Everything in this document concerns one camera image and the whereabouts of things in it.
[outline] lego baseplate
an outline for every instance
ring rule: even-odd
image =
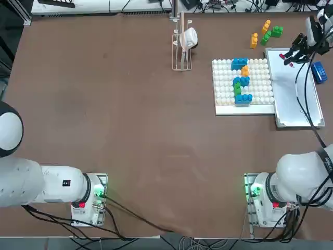
[[[216,115],[274,114],[274,96],[267,59],[248,59],[250,83],[241,87],[242,94],[251,94],[249,105],[235,105],[233,80],[241,77],[241,70],[231,70],[232,60],[214,59],[212,62]]]

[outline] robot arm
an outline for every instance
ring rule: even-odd
[[[313,16],[306,19],[306,35],[300,33],[293,41],[289,52],[285,54],[285,65],[291,62],[306,63],[315,51],[320,55],[329,52],[333,38],[331,36],[324,40],[323,38],[330,31],[333,23],[333,5],[327,5],[321,9],[317,14],[317,19],[319,22],[316,22]]]
[[[283,156],[275,173],[260,173],[251,186],[258,223],[273,227],[288,205],[307,203],[333,171],[333,144],[317,152]],[[333,182],[328,180],[316,194],[317,207],[333,211]]]
[[[82,173],[68,166],[40,166],[9,156],[22,138],[20,115],[0,102],[0,207],[70,202],[72,219],[103,225],[105,199],[101,194],[106,191],[107,175]]]

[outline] table surface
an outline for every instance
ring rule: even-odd
[[[189,72],[171,70],[174,24],[166,17],[35,20],[24,28],[6,96],[24,121],[15,156],[107,172],[108,194],[148,220],[184,235],[238,238],[243,174],[274,171],[284,154],[319,147],[309,130],[277,130],[274,116],[215,115],[212,59],[262,58],[263,46],[249,48],[250,34],[260,33],[267,18],[284,27],[268,46],[288,47],[305,29],[305,14],[194,15],[199,45]],[[333,78],[332,56],[318,60]],[[329,143],[333,85],[317,90],[326,121],[320,134]],[[70,217],[69,204],[37,207]],[[127,236],[161,233],[110,208]],[[20,207],[1,209],[0,220],[1,236],[69,235]],[[309,209],[298,237],[331,240],[332,223],[333,213]],[[257,237],[265,233],[255,230]]]

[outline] orange block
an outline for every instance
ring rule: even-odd
[[[242,77],[248,77],[249,76],[249,67],[247,65],[243,66],[240,74]]]
[[[268,31],[268,28],[270,27],[271,25],[271,21],[268,19],[266,20],[265,24],[264,24],[264,27],[262,27],[262,34],[266,34],[266,32]]]
[[[250,48],[255,48],[258,43],[258,34],[254,33],[251,36]]]

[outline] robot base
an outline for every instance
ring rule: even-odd
[[[278,207],[273,204],[266,190],[266,179],[268,173],[260,173],[255,178],[253,185],[251,186],[251,196],[253,199],[255,211],[257,213],[258,224],[260,227],[272,228],[286,212],[287,206]],[[280,220],[277,228],[284,227],[284,218]]]
[[[80,204],[79,207],[71,205],[72,219],[81,220],[95,226],[103,226],[105,218],[105,198],[95,195],[96,192],[106,194],[108,185],[107,173],[88,173],[91,182],[90,195],[85,204]],[[71,223],[75,227],[90,227],[89,225],[79,222]]]

